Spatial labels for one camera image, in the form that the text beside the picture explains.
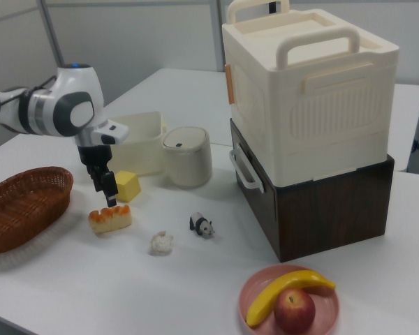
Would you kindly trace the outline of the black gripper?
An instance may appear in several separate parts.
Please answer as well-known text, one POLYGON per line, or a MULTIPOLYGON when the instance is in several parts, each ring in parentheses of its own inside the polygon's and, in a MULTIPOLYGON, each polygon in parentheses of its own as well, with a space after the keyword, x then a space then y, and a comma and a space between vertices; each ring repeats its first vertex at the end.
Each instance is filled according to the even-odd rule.
POLYGON ((78 147, 78 152, 94 183, 95 191, 103 191, 107 206, 114 207, 117 204, 118 188, 114 173, 108 169, 108 162, 112 158, 110 145, 78 147))

